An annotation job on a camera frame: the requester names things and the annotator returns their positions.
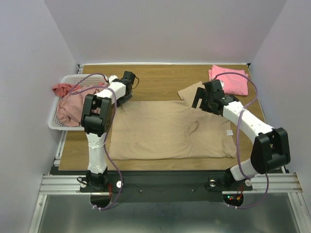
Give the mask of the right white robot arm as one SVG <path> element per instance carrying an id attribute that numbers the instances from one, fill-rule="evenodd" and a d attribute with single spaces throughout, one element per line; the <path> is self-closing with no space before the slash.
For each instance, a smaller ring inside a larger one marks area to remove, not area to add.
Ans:
<path id="1" fill-rule="evenodd" d="M 239 160 L 236 166 L 225 171 L 226 188 L 235 189 L 241 180 L 266 174 L 290 163 L 289 139 L 285 129 L 274 128 L 261 121 L 237 97 L 226 95 L 219 80 L 203 85 L 197 88 L 192 107 L 228 119 L 237 126 L 237 132 L 243 132 L 253 144 L 249 159 Z"/>

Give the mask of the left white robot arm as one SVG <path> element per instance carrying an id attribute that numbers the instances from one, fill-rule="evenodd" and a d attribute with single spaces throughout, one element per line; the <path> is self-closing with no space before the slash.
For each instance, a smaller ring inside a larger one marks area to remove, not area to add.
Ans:
<path id="1" fill-rule="evenodd" d="M 105 144 L 117 107 L 132 98 L 132 89 L 136 79 L 133 72 L 125 71 L 123 77 L 108 78 L 108 87 L 96 94 L 85 97 L 81 126 L 88 142 L 88 167 L 83 184 L 104 191 L 108 187 Z"/>

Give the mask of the beige t shirt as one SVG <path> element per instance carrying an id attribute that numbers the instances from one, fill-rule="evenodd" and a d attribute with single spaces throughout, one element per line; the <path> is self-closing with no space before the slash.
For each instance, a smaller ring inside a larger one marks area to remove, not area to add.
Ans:
<path id="1" fill-rule="evenodd" d="M 231 123 L 192 108 L 195 83 L 178 91 L 180 100 L 129 101 L 117 108 L 109 155 L 113 160 L 234 158 Z"/>

